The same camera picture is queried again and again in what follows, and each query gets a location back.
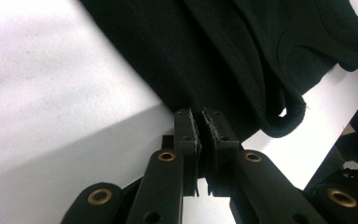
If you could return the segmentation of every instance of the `screw hole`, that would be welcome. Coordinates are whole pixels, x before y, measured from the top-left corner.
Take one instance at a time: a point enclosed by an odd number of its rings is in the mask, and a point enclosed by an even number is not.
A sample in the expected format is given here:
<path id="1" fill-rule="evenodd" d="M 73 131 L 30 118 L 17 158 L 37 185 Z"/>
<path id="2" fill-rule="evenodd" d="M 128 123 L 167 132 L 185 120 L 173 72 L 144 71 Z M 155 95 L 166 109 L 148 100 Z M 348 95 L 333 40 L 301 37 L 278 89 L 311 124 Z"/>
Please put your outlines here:
<path id="1" fill-rule="evenodd" d="M 333 202 L 342 205 L 344 207 L 356 207 L 357 202 L 356 200 L 348 193 L 339 190 L 339 189 L 329 189 L 327 191 L 328 197 Z"/>
<path id="2" fill-rule="evenodd" d="M 96 189 L 88 197 L 88 202 L 92 205 L 101 205 L 109 202 L 112 198 L 112 191 L 109 189 Z"/>
<path id="3" fill-rule="evenodd" d="M 157 212 L 150 212 L 145 216 L 146 223 L 158 223 L 161 220 L 161 216 Z"/>
<path id="4" fill-rule="evenodd" d="M 225 137 L 225 136 L 221 136 L 220 137 L 220 141 L 223 141 L 223 142 L 226 142 L 226 141 L 228 141 L 229 139 L 227 138 L 227 137 Z"/>
<path id="5" fill-rule="evenodd" d="M 173 161 L 175 159 L 175 154 L 171 152 L 162 152 L 158 155 L 158 159 L 161 161 Z"/>
<path id="6" fill-rule="evenodd" d="M 261 161 L 261 157 L 253 152 L 248 152 L 245 154 L 245 159 L 252 162 Z"/>
<path id="7" fill-rule="evenodd" d="M 304 215 L 301 214 L 294 214 L 293 220 L 298 224 L 308 224 L 308 220 Z"/>

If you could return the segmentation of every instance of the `black plastic part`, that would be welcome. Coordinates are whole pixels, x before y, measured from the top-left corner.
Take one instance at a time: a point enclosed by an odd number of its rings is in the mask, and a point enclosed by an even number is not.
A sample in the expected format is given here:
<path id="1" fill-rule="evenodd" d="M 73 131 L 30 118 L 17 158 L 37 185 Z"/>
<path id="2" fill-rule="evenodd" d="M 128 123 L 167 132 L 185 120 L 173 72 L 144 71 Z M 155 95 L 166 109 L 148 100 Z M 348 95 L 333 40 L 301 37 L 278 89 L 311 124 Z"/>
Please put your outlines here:
<path id="1" fill-rule="evenodd" d="M 241 143 L 221 112 L 204 108 L 203 118 L 208 134 L 203 143 L 208 192 L 215 197 L 229 197 L 234 179 L 231 161 L 239 152 Z"/>
<path id="2" fill-rule="evenodd" d="M 240 186 L 237 186 L 233 190 L 233 195 L 229 201 L 229 208 L 237 224 L 260 223 L 251 202 L 249 202 Z"/>
<path id="3" fill-rule="evenodd" d="M 174 136 L 173 135 L 162 135 L 161 149 L 174 149 Z"/>
<path id="4" fill-rule="evenodd" d="M 323 224 L 326 221 L 263 153 L 244 150 L 236 176 L 260 223 Z"/>
<path id="5" fill-rule="evenodd" d="M 335 200 L 329 190 L 338 192 Z M 349 196 L 355 204 L 347 206 Z M 339 170 L 310 191 L 310 200 L 329 223 L 358 223 L 358 170 Z"/>
<path id="6" fill-rule="evenodd" d="M 112 193 L 110 199 L 102 204 L 89 203 L 89 196 L 94 190 L 98 189 L 109 190 Z M 107 195 L 103 192 L 100 196 L 95 195 L 97 201 L 101 199 L 101 197 L 106 196 Z M 116 185 L 107 183 L 92 185 L 84 189 L 79 196 L 77 196 L 63 217 L 61 224 L 111 224 L 117 215 L 122 197 L 123 193 Z"/>
<path id="7" fill-rule="evenodd" d="M 182 155 L 157 151 L 150 158 L 126 223 L 182 223 L 182 200 Z"/>
<path id="8" fill-rule="evenodd" d="M 190 108 L 175 112 L 174 150 L 184 158 L 184 196 L 194 196 L 197 189 L 198 163 L 201 151 L 199 131 Z"/>
<path id="9" fill-rule="evenodd" d="M 138 191 L 139 186 L 141 185 L 142 178 L 132 182 L 126 188 L 122 190 L 123 200 L 121 201 L 120 208 L 115 216 L 113 224 L 124 224 L 129 216 L 130 210 L 132 208 L 133 201 Z"/>

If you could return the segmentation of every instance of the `white surface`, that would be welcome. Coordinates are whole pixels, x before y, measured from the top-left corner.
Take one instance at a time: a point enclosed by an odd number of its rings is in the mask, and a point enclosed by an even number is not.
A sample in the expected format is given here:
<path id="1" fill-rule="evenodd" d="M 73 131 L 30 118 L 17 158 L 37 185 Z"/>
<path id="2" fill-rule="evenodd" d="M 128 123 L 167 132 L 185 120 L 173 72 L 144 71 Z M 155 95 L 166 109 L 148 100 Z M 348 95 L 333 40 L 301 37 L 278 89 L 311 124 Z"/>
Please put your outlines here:
<path id="1" fill-rule="evenodd" d="M 358 71 L 336 68 L 305 99 L 293 133 L 243 144 L 301 189 L 358 108 Z M 0 1 L 0 223 L 59 223 L 87 186 L 128 185 L 172 126 L 77 1 Z M 184 223 L 229 223 L 227 205 L 185 198 Z"/>

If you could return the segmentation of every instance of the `brass grommet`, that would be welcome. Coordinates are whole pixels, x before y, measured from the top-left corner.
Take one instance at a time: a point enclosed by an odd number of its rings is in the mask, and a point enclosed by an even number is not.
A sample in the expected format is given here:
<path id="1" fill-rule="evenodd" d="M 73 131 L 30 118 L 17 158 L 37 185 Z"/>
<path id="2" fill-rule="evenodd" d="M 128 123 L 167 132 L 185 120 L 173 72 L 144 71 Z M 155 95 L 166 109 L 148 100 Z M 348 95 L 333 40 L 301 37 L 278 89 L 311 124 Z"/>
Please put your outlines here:
<path id="1" fill-rule="evenodd" d="M 354 199 L 350 194 L 340 190 L 340 189 L 328 189 L 327 195 L 331 201 L 344 206 L 353 208 L 357 206 L 356 199 Z"/>
<path id="2" fill-rule="evenodd" d="M 171 152 L 161 152 L 158 155 L 158 159 L 161 161 L 173 161 L 175 157 L 175 154 Z"/>
<path id="3" fill-rule="evenodd" d="M 105 196 L 101 199 L 95 199 L 95 196 L 99 193 L 104 193 Z M 107 203 L 112 198 L 112 191 L 109 189 L 96 189 L 88 197 L 88 201 L 92 205 L 101 205 Z"/>
<path id="4" fill-rule="evenodd" d="M 245 159 L 248 160 L 248 161 L 252 161 L 252 162 L 259 162 L 261 161 L 261 156 L 253 153 L 253 152 L 247 152 L 245 154 Z"/>

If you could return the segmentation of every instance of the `black fabric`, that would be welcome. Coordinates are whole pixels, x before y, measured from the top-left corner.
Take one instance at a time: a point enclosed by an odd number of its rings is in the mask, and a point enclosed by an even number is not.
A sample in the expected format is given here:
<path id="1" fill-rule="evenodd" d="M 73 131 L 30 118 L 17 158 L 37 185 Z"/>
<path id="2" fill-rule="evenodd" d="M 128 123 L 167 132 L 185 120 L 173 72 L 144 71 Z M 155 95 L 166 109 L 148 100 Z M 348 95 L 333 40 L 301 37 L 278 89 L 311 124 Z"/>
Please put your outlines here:
<path id="1" fill-rule="evenodd" d="M 336 63 L 358 68 L 346 0 L 81 2 L 172 111 L 220 110 L 240 140 L 258 128 L 290 133 L 305 114 L 302 93 Z"/>

